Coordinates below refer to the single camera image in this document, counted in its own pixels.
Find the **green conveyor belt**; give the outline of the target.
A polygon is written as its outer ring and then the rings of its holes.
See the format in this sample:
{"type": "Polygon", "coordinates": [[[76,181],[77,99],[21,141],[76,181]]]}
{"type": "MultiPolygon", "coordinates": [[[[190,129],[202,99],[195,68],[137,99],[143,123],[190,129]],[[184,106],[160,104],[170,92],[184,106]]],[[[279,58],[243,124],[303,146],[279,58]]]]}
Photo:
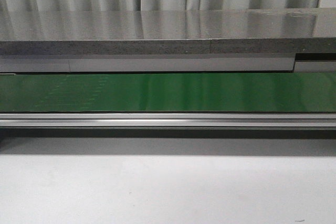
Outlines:
{"type": "Polygon", "coordinates": [[[335,73],[17,74],[2,112],[334,112],[335,73]]]}

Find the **grey stone slab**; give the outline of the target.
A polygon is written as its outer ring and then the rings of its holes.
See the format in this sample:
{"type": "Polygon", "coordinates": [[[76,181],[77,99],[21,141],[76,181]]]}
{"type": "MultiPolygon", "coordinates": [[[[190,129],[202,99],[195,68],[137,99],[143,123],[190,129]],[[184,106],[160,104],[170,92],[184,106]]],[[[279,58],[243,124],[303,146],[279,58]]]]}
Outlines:
{"type": "Polygon", "coordinates": [[[1,12],[3,55],[334,52],[334,8],[1,12]]]}

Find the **aluminium front conveyor rail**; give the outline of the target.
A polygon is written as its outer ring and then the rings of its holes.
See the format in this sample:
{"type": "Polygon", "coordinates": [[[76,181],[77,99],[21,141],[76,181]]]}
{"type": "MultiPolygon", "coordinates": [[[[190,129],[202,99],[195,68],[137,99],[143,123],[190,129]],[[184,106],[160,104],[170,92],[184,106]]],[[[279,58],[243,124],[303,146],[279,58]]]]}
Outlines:
{"type": "Polygon", "coordinates": [[[22,130],[334,130],[334,112],[2,112],[22,130]]]}

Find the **grey rear conveyor rail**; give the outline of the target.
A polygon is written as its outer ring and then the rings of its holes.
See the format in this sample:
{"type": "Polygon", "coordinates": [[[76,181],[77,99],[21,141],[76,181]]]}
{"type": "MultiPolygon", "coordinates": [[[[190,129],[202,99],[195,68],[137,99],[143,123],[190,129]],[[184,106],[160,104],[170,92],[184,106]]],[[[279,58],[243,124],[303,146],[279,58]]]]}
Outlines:
{"type": "Polygon", "coordinates": [[[1,73],[331,71],[334,53],[1,56],[1,73]]]}

